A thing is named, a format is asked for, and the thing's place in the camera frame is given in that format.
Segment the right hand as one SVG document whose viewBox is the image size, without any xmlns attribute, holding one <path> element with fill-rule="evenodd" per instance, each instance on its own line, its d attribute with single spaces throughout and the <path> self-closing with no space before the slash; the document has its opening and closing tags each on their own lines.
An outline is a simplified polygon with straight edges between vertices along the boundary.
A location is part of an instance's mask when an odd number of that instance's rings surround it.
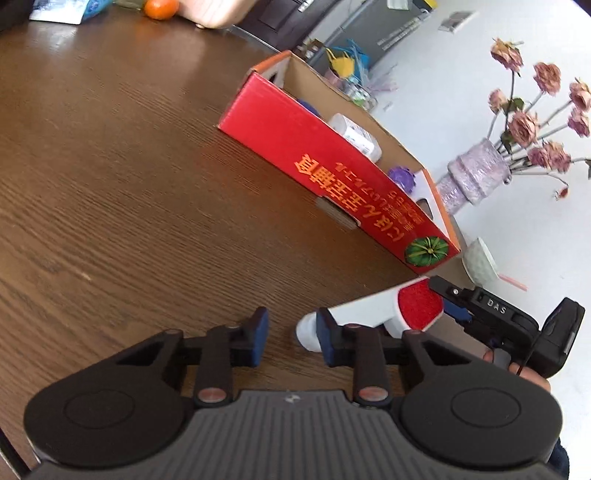
<svg viewBox="0 0 591 480">
<path fill-rule="evenodd" d="M 506 370 L 516 376 L 519 376 L 522 379 L 525 379 L 525 380 L 543 388 L 547 392 L 551 392 L 550 382 L 547 379 L 545 379 L 544 377 L 540 376 L 534 370 L 530 369 L 529 367 L 521 367 L 517 363 L 511 363 L 506 368 Z"/>
</svg>

